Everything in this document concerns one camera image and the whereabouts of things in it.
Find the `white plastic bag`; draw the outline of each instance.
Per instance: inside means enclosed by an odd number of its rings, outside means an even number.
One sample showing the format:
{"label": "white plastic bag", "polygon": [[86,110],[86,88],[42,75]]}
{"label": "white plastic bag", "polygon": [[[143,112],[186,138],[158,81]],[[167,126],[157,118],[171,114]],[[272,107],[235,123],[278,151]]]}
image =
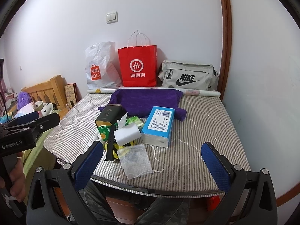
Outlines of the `white plastic bag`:
{"label": "white plastic bag", "polygon": [[120,87],[121,79],[111,63],[116,53],[114,42],[103,42],[89,46],[85,51],[86,79],[89,89]]}

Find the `white sponge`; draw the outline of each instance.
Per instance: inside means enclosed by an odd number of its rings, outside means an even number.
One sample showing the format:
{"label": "white sponge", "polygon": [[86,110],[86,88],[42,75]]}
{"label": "white sponge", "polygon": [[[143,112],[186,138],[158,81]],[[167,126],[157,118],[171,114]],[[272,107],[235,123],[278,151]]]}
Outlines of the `white sponge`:
{"label": "white sponge", "polygon": [[127,126],[124,126],[123,128],[119,128],[114,132],[114,134],[115,141],[119,146],[123,146],[130,141],[136,140],[142,136],[135,123],[131,123]]}

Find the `stuffed toy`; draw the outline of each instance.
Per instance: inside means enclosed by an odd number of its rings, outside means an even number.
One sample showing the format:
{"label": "stuffed toy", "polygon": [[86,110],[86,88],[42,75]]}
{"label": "stuffed toy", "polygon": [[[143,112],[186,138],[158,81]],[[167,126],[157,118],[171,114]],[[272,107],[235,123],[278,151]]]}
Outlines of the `stuffed toy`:
{"label": "stuffed toy", "polygon": [[47,115],[53,113],[54,110],[55,110],[55,105],[54,104],[52,104],[52,103],[46,103],[44,105],[44,107],[42,108],[41,113],[42,113],[42,115],[44,117],[44,116],[47,116]]}
{"label": "stuffed toy", "polygon": [[34,104],[34,109],[37,111],[37,112],[40,112],[44,106],[43,104],[44,102],[43,101],[37,101],[35,104]]}
{"label": "stuffed toy", "polygon": [[17,109],[20,110],[30,102],[32,102],[30,95],[27,92],[20,92],[20,94],[18,95]]}

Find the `barcode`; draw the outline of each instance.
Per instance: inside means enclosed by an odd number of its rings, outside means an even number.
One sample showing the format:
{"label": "barcode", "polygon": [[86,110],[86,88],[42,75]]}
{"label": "barcode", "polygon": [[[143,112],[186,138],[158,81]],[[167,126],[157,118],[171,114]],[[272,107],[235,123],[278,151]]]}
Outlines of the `barcode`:
{"label": "barcode", "polygon": [[164,116],[164,117],[169,117],[169,116],[170,116],[170,113],[169,113],[169,112],[163,112],[163,116]]}

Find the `bag handle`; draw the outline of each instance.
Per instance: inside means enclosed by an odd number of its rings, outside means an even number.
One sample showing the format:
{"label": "bag handle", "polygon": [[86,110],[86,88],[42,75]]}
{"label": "bag handle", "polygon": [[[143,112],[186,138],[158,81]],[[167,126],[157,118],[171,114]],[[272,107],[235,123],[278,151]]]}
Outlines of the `bag handle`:
{"label": "bag handle", "polygon": [[[142,37],[141,37],[141,31],[140,30],[136,30],[136,31],[134,31],[132,34],[131,34],[131,36],[129,37],[129,40],[128,40],[128,43],[127,43],[127,48],[128,48],[128,45],[129,45],[129,41],[130,41],[130,39],[131,39],[131,37],[132,37],[132,47],[134,47],[134,44],[133,44],[133,35],[135,34],[135,33],[139,33],[139,38],[140,38],[140,40],[141,40],[141,45],[142,45],[142,47],[143,47],[143,41],[142,41]],[[144,38],[145,38],[145,45],[147,46],[147,40],[146,40],[146,36],[142,33],[142,35],[144,36]]]}

